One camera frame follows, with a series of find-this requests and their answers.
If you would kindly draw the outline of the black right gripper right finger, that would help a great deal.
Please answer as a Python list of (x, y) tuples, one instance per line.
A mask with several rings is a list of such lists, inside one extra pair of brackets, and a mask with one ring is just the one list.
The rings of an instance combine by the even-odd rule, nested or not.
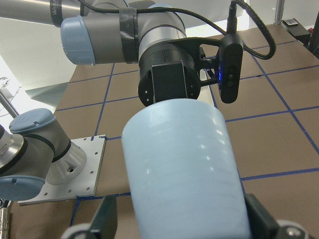
[(245, 204), (253, 239), (273, 239), (279, 224), (253, 194), (245, 195)]

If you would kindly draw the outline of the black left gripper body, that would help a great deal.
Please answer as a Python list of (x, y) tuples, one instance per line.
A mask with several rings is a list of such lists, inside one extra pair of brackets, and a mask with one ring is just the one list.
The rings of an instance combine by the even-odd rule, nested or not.
[(159, 43), (139, 59), (138, 95), (144, 106), (171, 99), (197, 99), (199, 74), (191, 55), (173, 43)]

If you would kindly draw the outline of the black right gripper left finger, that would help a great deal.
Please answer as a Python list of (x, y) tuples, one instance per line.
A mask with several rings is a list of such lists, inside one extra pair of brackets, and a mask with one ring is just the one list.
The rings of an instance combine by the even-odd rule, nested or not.
[(117, 201), (114, 196), (103, 198), (89, 227), (90, 234), (116, 234), (117, 231)]

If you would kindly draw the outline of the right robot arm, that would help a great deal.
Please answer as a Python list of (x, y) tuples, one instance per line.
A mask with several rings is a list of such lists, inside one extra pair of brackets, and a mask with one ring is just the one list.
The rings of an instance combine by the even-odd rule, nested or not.
[[(35, 204), (93, 196), (105, 137), (71, 140), (48, 109), (35, 109), (0, 130), (0, 198)], [(172, 229), (158, 225), (159, 239), (273, 239), (280, 226), (253, 195), (225, 220), (204, 224), (194, 215)]]

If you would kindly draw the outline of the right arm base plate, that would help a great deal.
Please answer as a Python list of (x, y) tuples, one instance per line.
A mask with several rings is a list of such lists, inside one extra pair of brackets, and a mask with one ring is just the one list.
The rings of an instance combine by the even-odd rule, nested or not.
[(21, 205), (94, 196), (103, 159), (106, 136), (71, 140), (69, 152), (51, 164), (40, 193)]

